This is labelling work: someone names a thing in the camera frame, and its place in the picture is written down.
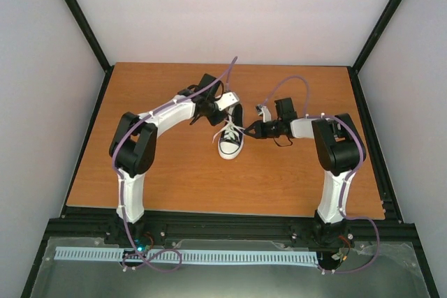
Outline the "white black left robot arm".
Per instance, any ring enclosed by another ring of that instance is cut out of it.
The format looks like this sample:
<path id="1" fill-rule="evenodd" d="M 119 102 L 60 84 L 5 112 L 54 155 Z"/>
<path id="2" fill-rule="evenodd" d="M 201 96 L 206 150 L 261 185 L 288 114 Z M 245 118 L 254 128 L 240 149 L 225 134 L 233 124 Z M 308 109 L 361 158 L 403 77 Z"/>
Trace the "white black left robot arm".
<path id="1" fill-rule="evenodd" d="M 139 222 L 145 212 L 142 197 L 158 138 L 184 121 L 195 123 L 201 117 L 215 126 L 239 102 L 232 92 L 217 93 L 224 88 L 221 79 L 204 74 L 198 84 L 178 91 L 163 105 L 140 114 L 126 112 L 119 120 L 109 155 L 118 181 L 117 222 L 128 243 L 137 244 L 145 236 L 145 226 Z"/>

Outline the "black white canvas sneaker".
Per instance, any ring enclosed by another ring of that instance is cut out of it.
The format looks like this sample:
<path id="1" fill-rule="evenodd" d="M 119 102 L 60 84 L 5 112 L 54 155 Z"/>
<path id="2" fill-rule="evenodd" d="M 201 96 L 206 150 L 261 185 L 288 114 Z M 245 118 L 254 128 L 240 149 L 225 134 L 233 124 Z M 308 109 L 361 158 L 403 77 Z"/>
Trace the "black white canvas sneaker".
<path id="1" fill-rule="evenodd" d="M 237 104 L 230 107 L 225 125 L 219 132 L 218 153 L 224 160 L 233 160 L 244 145 L 243 107 Z"/>

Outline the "white shoelace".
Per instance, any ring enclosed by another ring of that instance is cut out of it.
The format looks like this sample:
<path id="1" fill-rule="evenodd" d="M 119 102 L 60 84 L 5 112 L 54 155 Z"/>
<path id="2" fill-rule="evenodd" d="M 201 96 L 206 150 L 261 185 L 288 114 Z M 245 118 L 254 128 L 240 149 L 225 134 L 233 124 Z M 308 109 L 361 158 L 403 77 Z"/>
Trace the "white shoelace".
<path id="1" fill-rule="evenodd" d="M 220 142 L 239 145 L 243 141 L 243 131 L 244 128 L 242 126 L 238 126 L 232 121 L 227 120 L 225 126 L 213 135 L 212 141 L 214 142 L 219 137 Z"/>

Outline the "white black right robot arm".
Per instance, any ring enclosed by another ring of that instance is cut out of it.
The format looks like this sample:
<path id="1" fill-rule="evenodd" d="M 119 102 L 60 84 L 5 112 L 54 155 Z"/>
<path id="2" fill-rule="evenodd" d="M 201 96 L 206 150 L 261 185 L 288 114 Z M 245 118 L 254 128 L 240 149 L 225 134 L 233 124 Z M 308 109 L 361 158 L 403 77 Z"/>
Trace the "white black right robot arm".
<path id="1" fill-rule="evenodd" d="M 329 246 L 346 233 L 346 203 L 351 182 L 366 159 L 366 149 L 349 114 L 329 117 L 299 117 L 291 98 L 274 102 L 277 118 L 266 106 L 256 109 L 262 116 L 244 131 L 255 139 L 313 139 L 324 170 L 323 193 L 308 234 L 319 246 Z"/>

